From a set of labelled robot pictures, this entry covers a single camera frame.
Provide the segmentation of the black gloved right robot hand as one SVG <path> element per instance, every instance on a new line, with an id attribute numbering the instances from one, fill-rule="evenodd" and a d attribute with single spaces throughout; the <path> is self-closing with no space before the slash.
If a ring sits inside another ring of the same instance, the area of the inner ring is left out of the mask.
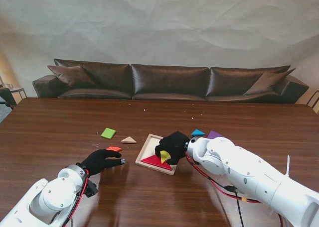
<path id="1" fill-rule="evenodd" d="M 155 147 L 155 155 L 160 158 L 160 152 L 166 151 L 170 159 L 166 162 L 169 165 L 177 165 L 179 160 L 186 156 L 185 145 L 190 139 L 183 133 L 176 131 L 169 136 L 162 138 Z"/>

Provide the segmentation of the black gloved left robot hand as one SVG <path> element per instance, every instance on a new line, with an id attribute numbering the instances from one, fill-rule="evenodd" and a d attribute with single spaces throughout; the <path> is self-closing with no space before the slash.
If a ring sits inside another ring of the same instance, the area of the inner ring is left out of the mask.
<path id="1" fill-rule="evenodd" d="M 92 152 L 79 166 L 86 169 L 90 176 L 93 176 L 105 169 L 125 164 L 125 159 L 121 157 L 119 152 L 99 149 Z"/>

